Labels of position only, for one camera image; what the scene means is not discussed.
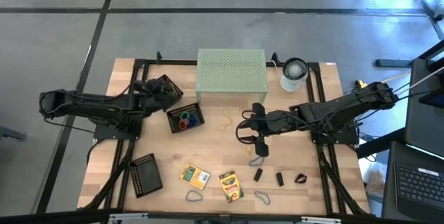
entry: gray floor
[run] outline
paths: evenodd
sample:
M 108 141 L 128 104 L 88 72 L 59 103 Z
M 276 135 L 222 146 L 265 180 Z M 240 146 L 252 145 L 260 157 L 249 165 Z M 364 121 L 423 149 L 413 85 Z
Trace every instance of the gray floor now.
M 442 8 L 442 0 L 427 1 L 436 12 Z M 103 0 L 0 0 L 0 7 L 102 5 Z M 421 8 L 416 0 L 112 0 L 111 6 Z M 23 142 L 0 141 L 0 216 L 27 214 L 33 207 L 60 130 L 43 122 L 38 95 L 51 89 L 74 88 L 97 19 L 98 15 L 0 14 L 0 126 L 28 133 Z M 423 16 L 108 15 L 85 91 L 105 92 L 115 58 L 154 58 L 156 51 L 164 58 L 195 58 L 198 48 L 256 48 L 265 49 L 268 57 L 277 52 L 281 60 L 296 56 L 336 62 L 343 91 L 348 91 L 356 79 L 370 83 L 408 71 L 377 69 L 374 59 L 413 59 L 437 42 L 432 24 Z M 389 85 L 397 88 L 408 80 L 407 76 Z M 361 130 L 383 135 L 402 127 L 406 104 L 404 101 L 393 110 L 369 117 Z M 84 119 L 76 119 L 75 126 L 93 127 Z M 75 209 L 91 139 L 90 134 L 73 130 L 50 212 Z M 379 154 L 378 160 L 386 162 L 386 154 Z

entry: green perforated box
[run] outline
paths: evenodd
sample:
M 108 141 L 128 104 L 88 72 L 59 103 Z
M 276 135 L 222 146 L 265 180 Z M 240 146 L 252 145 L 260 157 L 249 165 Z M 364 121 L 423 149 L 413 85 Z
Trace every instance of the green perforated box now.
M 263 102 L 268 92 L 264 50 L 199 49 L 198 100 L 203 92 L 258 93 Z

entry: small black object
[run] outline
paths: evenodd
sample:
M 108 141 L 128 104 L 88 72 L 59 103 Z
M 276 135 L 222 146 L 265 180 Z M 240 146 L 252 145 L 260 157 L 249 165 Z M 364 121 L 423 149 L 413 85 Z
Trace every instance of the small black object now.
M 261 175 L 262 175 L 262 170 L 261 169 L 257 169 L 256 175 L 253 178 L 253 180 L 255 180 L 256 182 L 259 182 L 259 179 L 261 178 Z
M 296 180 L 294 180 L 295 183 L 300 183 L 300 184 L 306 183 L 306 181 L 307 181 L 307 176 L 304 174 L 299 174 L 296 177 Z
M 172 133 L 182 132 L 204 124 L 198 103 L 192 103 L 166 113 Z
M 282 187 L 284 185 L 284 178 L 282 178 L 282 173 L 279 172 L 276 174 L 277 183 L 279 183 L 279 187 Z
M 154 154 L 151 153 L 130 162 L 130 170 L 137 198 L 163 187 Z

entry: white cord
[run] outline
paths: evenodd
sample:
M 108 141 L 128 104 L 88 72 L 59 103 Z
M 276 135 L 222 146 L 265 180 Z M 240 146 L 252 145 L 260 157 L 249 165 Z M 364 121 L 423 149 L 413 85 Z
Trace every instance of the white cord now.
M 402 93 L 408 91 L 409 89 L 415 87 L 416 85 L 421 84 L 422 82 L 424 82 L 426 79 L 430 78 L 431 76 L 437 74 L 438 72 L 440 72 L 442 69 L 444 69 L 444 67 L 441 67 L 439 69 L 437 69 L 436 71 L 434 71 L 433 73 L 431 73 L 430 75 L 426 76 L 425 78 L 419 80 L 418 82 L 414 83 L 412 86 L 410 86 L 409 88 L 403 90 L 402 92 L 398 93 L 398 96 L 401 95 Z
M 278 70 L 278 66 L 276 65 L 276 63 L 274 62 L 274 60 L 272 60 L 271 62 L 273 62 L 273 64 L 275 65 L 276 72 L 277 72 L 278 76 L 281 77 L 281 75 L 280 75 L 280 73 L 279 73 L 279 70 Z

